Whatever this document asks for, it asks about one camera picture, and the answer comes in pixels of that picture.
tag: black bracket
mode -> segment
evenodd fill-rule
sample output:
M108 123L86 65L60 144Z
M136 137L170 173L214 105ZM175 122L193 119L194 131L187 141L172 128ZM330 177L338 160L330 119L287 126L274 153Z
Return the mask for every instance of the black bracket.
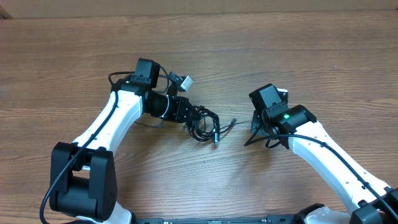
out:
M390 187L385 187L384 190L387 192L382 198L387 204L398 212L398 189L393 190ZM359 209L353 211L349 224L370 224L370 223L383 223L383 219L380 216L378 209L382 210L386 215L390 215L388 211L384 210L382 203L376 199L370 203L365 200L358 202Z
M77 150L79 147L76 144L63 142L54 147L50 184ZM81 166L90 165L90 178L74 177L72 170L68 171L50 194L50 207L53 211L72 217L84 216L103 222L111 216L118 196L113 152L103 147L97 150L86 149L78 162Z
M260 118L259 113L255 110L253 111L253 118L251 120L251 133L254 134L257 130L262 125L262 121ZM268 134L264 131L263 128L261 128L258 132L257 135L260 136L268 136Z
M192 120L199 120L200 113L192 106L188 98L177 96L170 99L169 110L164 119L165 121L186 123Z

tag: black joint housing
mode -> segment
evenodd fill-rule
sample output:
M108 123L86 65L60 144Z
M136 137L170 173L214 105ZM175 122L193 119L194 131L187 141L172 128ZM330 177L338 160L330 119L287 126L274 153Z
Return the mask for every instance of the black joint housing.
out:
M249 97L256 109L252 132L262 125L266 135L293 134L297 127L309 121L317 122L317 117L302 105L289 109L286 103L288 93L279 91L273 84L267 84L253 91ZM283 146L289 148L289 138L279 138L279 140Z
M50 184L54 183L61 170L79 149L76 144L63 142L54 147L51 155ZM81 166L90 166L90 178L74 177L72 170L69 170L50 194L50 207L53 211L72 217L84 216L103 222L111 216L118 196L113 152L105 148L85 150L78 160Z
M148 90L142 96L144 101L144 113L149 113L151 116L158 118L162 116L168 106L169 100L167 99L168 96L161 95L156 93L152 90Z
M139 58L134 75L122 85L121 89L142 96L147 90L156 87L160 65L153 60Z
M308 206L307 208L304 208L303 210L297 212L294 217L293 217L293 222L294 224L304 224L305 223L305 217L315 211L318 208L324 207L324 204L321 203L315 203L313 205Z
M393 190L390 187L385 187L385 195L381 197L392 208L394 212L398 212L398 189ZM370 224L370 223L384 223L384 219L392 217L391 211L381 203L379 199L372 202L361 200L358 202L359 208L353 211L349 224ZM385 217L381 217L379 210L383 211Z
M164 116L165 121L186 123L193 120L200 120L198 110L189 102L189 99L182 96L171 97L169 109Z

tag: wire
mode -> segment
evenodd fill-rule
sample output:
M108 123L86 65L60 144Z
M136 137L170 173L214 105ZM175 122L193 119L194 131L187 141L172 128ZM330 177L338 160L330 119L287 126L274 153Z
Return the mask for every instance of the wire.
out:
M220 130L226 128L224 131L220 132L220 134L223 134L223 133L227 132L228 130L230 130L231 128L233 128L235 125L243 124L243 123L248 123L248 122L250 122L250 121L242 121L242 122L237 122L237 123L236 123L236 118L234 118L234 119L232 119L232 121L231 121L231 123L230 123L229 125L226 125L226 126L220 128Z
M209 141L216 133L220 133L220 119L216 113L206 109L204 106L194 106L194 108L200 113L201 117L199 120L193 120L185 123L185 125L188 127L188 132L197 141ZM206 130L206 118L211 118L213 121L213 128L210 131ZM199 127L199 122L201 120L203 120L205 123L203 129Z
M135 123L136 124L140 124L140 125L144 125L144 126L147 126L147 127L150 127L150 128L161 128L163 126L163 124L164 124L164 120L163 119L161 119L161 120L162 120L162 122L160 124L158 124L158 125L148 125L148 124L143 124L143 123L140 123L140 122L137 122L137 121L135 121Z
M169 75L166 72L166 69L163 66L160 66L160 68L163 70L163 72L165 73L166 76L163 75L159 75L162 78L166 78L167 79L167 85L166 88L163 91L155 91L156 93L165 93L167 92L167 90L169 90L169 85L170 85L170 78Z
M259 128L256 130L256 132L252 135L252 138L257 134ZM271 136L265 136L258 138L256 140L252 141L252 138L250 138L244 146L251 145L255 142L259 142L265 139L277 139L277 138L283 138L283 137L292 137L292 138L301 138L301 139L306 139L309 141L313 141L315 143L318 143L321 145L321 147L325 147L329 149L353 174L354 176L381 202L381 205L384 207L384 210L382 209L383 212L387 213L390 217L394 219L396 223L398 223L398 215L395 213L395 211L387 204L387 202L369 185L368 182L366 182L355 170L351 165L338 153L336 152L332 147L330 147L326 142L319 141L315 138L311 138L308 136L300 135L300 134L275 134Z
M155 92L156 93L165 93L165 92L167 92L167 90L169 90L170 78L169 78L169 75L166 72L166 69L163 66L160 66L160 68L163 70L165 75L159 75L159 77L166 78L167 79L167 85L166 85L166 88L163 91L155 91ZM110 73L108 75L108 80L109 80L110 84L113 86L114 82L112 81L112 76L114 76L114 75L132 75L132 74L135 74L135 72L113 72L113 73Z
M266 147L269 148L269 149L275 148L275 147L277 147L278 145L281 144L280 141L279 141L279 142L277 142L277 143L275 143L275 144L269 146L269 143L270 143L270 142L271 142L271 139L268 139L267 142L266 142Z
M109 114L107 115L107 117L105 118L105 120L101 123L101 125L98 127L98 129L90 136L90 138L87 140L87 142L84 143L84 145L82 145L81 148L79 148L79 150L77 150L76 154L73 155L73 157L69 160L69 162L63 168L61 173L59 173L58 177L54 180L54 182L52 183L51 187L48 189L47 193L45 194L45 196L43 198L43 201L42 201L42 204L40 206L40 213L39 213L40 221L43 224L50 224L44 218L44 208L45 208L45 204L47 203L47 200L50 197L51 192L54 190L55 185L62 178L62 176L65 175L65 173L67 173L67 171L69 171L71 169L71 167L75 164L76 160L79 158L79 155L86 151L86 147L95 139L95 137L98 135L98 133L100 133L102 128L109 121L109 119L112 117L112 114L114 113L114 111L118 107L119 95L118 95L118 93L116 91L114 92L114 95L115 95L115 100L114 100L112 109L109 112ZM64 223L64 224L72 224L72 223L76 223L76 222L74 221L74 222L68 222L68 223ZM85 220L85 221L79 221L79 223L92 223L92 222L88 221L88 220Z
M114 75L132 75L132 74L135 74L135 72L113 72L108 75L108 80L111 83L111 85L114 85L114 83L112 81L112 76L114 76Z

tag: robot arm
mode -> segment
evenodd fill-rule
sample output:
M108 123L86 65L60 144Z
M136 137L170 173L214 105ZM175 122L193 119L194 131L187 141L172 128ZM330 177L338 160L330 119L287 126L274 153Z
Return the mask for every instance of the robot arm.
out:
M385 188L389 186L377 179L367 170L363 169L351 158L323 129L322 124L308 122L297 127L297 132L311 138L318 139L331 146L345 161L379 194L386 194ZM306 139L289 138L291 150L309 163L336 192L349 214L359 209L359 202L365 200L372 202L376 197L354 176L354 174L327 148Z
M320 174L348 212L334 212L316 204L296 214L297 223L382 223L379 210L396 218L398 191L355 162L308 109L301 105L289 108L287 92L272 84L249 96L256 110L252 122L254 134L245 145L251 144L257 133L266 136L260 139L278 139Z
M115 91L111 92L108 103L93 124L81 136L73 141L78 144L78 147L82 147L105 120L114 104L115 94ZM117 94L119 96L118 107L115 109L112 117L105 124L104 128L97 134L96 139L94 139L87 148L98 149L99 147L104 147L107 151L112 151L114 154L127 130L133 122L141 116L143 109L141 96L124 90L119 90Z
M127 130L142 113L176 123L201 116L187 98L177 96L178 91L189 89L191 78L166 74L172 81L167 95L152 90L156 87L160 68L158 63L140 58L135 75L130 74L116 83L111 81L109 101L93 124L71 144L59 142L54 147L52 186L47 193L52 210L93 223L135 222L134 215L116 201L118 186L113 156ZM75 162L67 174L62 175L72 159ZM89 179L73 176L73 170L82 169L90 171ZM40 208L43 223L47 223L42 213L46 197Z

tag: wooden table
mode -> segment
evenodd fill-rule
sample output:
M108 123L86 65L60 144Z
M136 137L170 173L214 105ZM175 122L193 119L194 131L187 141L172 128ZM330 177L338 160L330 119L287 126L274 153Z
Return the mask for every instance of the wooden table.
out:
M251 119L253 90L289 89L290 106L305 105L397 187L397 24L397 11L0 21L0 222L39 223L52 148L91 124L109 98L107 75L139 57L189 73L195 83L181 95L221 125ZM260 217L315 202L344 210L290 150L243 147L249 123L217 148L182 128L134 125L118 149L118 201L138 217ZM71 220L47 208L52 223Z

